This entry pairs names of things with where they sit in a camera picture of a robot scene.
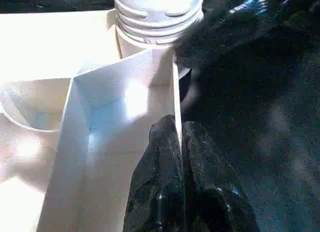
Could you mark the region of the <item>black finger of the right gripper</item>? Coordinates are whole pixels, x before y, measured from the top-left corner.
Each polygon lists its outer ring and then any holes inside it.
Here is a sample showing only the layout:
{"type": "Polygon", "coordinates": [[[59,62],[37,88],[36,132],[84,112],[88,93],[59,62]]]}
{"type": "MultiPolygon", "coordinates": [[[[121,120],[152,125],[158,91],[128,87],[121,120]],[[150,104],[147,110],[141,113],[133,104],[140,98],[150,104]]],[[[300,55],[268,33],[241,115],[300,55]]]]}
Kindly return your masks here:
{"type": "Polygon", "coordinates": [[[175,60],[185,67],[204,67],[250,40],[250,11],[205,9],[174,45],[175,60]]]}

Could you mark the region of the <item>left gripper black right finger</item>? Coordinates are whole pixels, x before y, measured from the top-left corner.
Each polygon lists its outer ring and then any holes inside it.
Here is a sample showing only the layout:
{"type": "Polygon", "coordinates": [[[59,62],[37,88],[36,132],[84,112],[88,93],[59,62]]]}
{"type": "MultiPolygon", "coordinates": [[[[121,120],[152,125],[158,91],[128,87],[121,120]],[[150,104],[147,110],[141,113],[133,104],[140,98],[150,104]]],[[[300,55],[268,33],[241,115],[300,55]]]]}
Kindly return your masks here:
{"type": "Polygon", "coordinates": [[[185,122],[182,136],[189,231],[257,231],[239,177],[205,128],[185,122]]]}

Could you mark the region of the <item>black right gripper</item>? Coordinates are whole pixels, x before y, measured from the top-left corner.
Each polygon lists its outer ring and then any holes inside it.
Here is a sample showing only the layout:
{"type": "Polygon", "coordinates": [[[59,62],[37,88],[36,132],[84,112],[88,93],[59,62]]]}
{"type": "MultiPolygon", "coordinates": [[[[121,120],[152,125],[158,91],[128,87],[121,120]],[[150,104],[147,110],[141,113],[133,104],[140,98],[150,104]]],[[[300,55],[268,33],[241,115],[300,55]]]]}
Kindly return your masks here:
{"type": "Polygon", "coordinates": [[[320,0],[229,0],[232,34],[265,34],[293,14],[313,12],[320,0]]]}

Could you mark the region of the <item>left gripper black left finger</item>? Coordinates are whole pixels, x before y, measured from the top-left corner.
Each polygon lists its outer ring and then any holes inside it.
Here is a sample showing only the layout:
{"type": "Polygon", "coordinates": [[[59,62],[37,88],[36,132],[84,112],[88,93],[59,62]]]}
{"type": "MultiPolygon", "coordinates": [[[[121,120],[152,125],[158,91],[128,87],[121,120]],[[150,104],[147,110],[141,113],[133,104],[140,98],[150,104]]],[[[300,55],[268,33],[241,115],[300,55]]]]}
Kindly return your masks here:
{"type": "Polygon", "coordinates": [[[184,231],[185,183],[175,117],[151,126],[130,182],[125,231],[184,231]]]}

